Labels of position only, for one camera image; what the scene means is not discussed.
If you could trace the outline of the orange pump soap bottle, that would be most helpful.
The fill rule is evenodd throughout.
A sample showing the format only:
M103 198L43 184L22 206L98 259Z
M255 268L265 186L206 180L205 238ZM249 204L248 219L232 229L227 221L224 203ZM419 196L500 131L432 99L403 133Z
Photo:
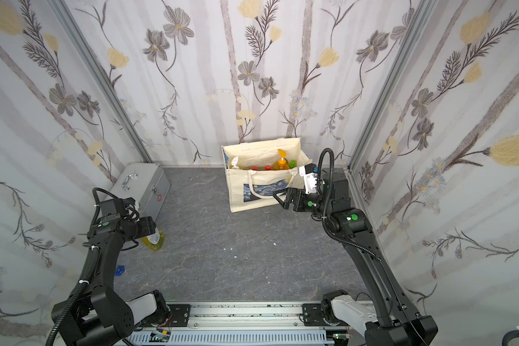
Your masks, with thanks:
M290 164L286 158L287 154L284 150L278 149L279 159L271 166L273 170L289 170Z

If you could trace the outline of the cream starry night tote bag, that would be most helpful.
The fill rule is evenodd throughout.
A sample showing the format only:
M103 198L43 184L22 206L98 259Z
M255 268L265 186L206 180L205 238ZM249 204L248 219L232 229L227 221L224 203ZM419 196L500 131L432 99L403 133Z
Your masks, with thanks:
M288 162L296 161L289 170L265 170L278 159L278 149L286 152ZM274 206L278 202L272 196L287 187L303 188L304 179L299 168L311 163L302 151L300 138L279 138L269 141L235 144L221 147L226 184L229 191L229 208L232 213ZM231 169L231 161L239 157L239 170Z

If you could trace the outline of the large yellow pump soap bottle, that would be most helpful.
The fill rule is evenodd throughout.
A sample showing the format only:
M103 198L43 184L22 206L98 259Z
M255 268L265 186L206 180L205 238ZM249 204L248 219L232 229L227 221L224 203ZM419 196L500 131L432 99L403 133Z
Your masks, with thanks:
M239 167L239 157L236 156L232 159L231 161L231 169L232 170L239 170L240 167Z

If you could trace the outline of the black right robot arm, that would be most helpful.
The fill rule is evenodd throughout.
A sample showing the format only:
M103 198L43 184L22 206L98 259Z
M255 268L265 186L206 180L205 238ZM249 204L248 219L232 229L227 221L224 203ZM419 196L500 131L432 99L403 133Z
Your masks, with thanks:
M327 235L339 242L356 265L372 307L339 290L325 294L317 306L305 304L303 319L315 324L351 327L365 345L429 345L438 333L431 316L422 315L399 285L383 258L366 214L352 205L347 180L324 181L317 193L288 187L272 195L286 210L308 212Z

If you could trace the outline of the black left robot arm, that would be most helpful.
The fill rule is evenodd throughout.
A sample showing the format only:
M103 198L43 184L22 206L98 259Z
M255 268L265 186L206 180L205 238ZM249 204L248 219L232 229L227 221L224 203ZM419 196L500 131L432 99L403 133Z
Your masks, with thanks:
M115 269L123 245L155 230L150 216L138 221L108 216L92 224L82 273L69 298L53 307L54 325L47 345L53 345L57 336L66 345L114 345L129 337L142 322L162 324L171 317L157 290L129 302L114 291Z

